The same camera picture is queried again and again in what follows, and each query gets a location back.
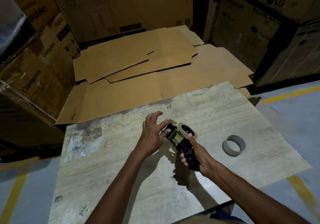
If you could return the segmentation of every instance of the person's right arm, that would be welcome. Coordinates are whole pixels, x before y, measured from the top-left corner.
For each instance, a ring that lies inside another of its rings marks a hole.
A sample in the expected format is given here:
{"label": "person's right arm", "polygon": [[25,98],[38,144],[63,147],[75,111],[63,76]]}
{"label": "person's right arm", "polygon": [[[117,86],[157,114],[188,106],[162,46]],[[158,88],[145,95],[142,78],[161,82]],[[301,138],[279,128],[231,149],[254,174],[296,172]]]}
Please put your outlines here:
{"label": "person's right arm", "polygon": [[[214,182],[238,204],[255,224],[309,223],[289,208],[231,172],[220,162],[214,160],[192,136],[189,136],[189,141],[193,146],[197,160],[200,162],[200,173]],[[181,158],[181,161],[187,165],[183,153],[181,153]]]}

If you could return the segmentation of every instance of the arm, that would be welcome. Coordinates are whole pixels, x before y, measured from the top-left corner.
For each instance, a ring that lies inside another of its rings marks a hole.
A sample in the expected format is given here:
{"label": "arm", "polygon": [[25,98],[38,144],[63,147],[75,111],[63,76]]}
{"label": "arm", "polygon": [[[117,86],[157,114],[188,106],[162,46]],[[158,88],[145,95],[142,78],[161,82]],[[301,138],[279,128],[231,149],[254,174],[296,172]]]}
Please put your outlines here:
{"label": "arm", "polygon": [[126,163],[110,184],[94,208],[86,224],[121,224],[124,218],[130,194],[143,161],[155,153],[162,145],[170,129],[159,133],[172,120],[157,125],[162,112],[150,113],[142,124],[142,134],[135,149],[130,153]]}
{"label": "arm", "polygon": [[[189,136],[189,141],[194,148],[197,160],[200,162],[200,173],[214,182],[237,203],[255,224],[309,223],[214,160],[192,136]],[[187,165],[183,153],[181,157],[181,161]]]}

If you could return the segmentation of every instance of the forearm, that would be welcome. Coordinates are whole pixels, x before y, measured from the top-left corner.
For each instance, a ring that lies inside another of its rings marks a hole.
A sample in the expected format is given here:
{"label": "forearm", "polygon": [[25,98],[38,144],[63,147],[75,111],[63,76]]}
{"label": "forearm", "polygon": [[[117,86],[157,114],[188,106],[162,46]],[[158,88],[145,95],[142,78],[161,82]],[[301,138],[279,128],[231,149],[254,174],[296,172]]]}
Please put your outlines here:
{"label": "forearm", "polygon": [[265,223],[309,223],[289,208],[250,185],[214,160],[213,172],[208,177],[224,191],[255,224]]}
{"label": "forearm", "polygon": [[100,199],[86,224],[121,224],[139,169],[141,154],[131,152],[126,163]]}

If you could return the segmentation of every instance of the person's left hand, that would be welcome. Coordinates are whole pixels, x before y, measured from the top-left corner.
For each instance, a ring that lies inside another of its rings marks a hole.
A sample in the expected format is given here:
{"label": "person's left hand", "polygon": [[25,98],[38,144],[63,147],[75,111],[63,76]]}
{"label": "person's left hand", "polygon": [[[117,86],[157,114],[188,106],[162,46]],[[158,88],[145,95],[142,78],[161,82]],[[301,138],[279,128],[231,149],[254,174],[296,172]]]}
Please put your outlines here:
{"label": "person's left hand", "polygon": [[167,134],[171,132],[170,129],[166,129],[159,135],[162,129],[173,122],[165,120],[157,125],[157,119],[162,114],[161,111],[150,113],[142,124],[142,133],[134,151],[142,154],[144,158],[154,154],[163,145]]}

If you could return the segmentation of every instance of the table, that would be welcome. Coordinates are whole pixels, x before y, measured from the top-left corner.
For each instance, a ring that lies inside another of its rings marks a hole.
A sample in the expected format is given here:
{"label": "table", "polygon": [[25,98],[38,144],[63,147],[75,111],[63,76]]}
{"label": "table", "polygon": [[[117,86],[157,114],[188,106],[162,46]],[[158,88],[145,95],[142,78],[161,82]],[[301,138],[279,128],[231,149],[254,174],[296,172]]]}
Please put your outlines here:
{"label": "table", "polygon": [[[230,83],[178,95],[67,127],[49,223],[83,224],[134,149],[142,122],[163,111],[194,128],[218,161],[257,188],[310,168],[308,162]],[[230,157],[222,142],[235,134],[246,150]],[[166,141],[143,163],[123,223],[169,224],[230,198],[209,179],[180,164]]]}

